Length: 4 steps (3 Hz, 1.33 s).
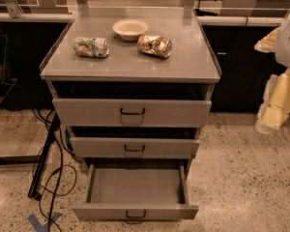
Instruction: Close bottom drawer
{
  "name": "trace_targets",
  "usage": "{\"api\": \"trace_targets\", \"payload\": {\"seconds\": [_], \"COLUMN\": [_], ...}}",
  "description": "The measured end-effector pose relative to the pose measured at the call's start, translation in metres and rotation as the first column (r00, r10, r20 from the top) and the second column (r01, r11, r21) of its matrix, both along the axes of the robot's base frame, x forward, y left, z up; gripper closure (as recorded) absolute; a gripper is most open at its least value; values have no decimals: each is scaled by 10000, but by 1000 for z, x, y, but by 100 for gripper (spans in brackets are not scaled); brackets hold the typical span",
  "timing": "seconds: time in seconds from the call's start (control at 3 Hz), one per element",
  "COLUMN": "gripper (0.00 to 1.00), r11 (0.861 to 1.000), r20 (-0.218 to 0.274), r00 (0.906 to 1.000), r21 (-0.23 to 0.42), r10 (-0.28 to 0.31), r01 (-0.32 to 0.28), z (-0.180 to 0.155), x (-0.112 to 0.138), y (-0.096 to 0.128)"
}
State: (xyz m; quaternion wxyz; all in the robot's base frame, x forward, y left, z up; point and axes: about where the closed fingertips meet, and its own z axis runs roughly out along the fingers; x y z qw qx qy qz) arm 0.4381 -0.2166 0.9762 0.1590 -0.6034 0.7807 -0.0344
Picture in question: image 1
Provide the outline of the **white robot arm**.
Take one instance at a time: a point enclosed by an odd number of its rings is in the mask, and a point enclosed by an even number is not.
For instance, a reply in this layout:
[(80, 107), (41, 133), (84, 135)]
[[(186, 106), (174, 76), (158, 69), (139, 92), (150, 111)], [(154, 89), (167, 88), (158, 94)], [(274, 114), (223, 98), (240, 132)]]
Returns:
[(254, 48), (264, 53), (273, 52), (275, 60), (286, 68), (281, 75), (271, 75), (257, 114), (256, 129), (269, 134), (278, 131), (290, 115), (290, 13)]

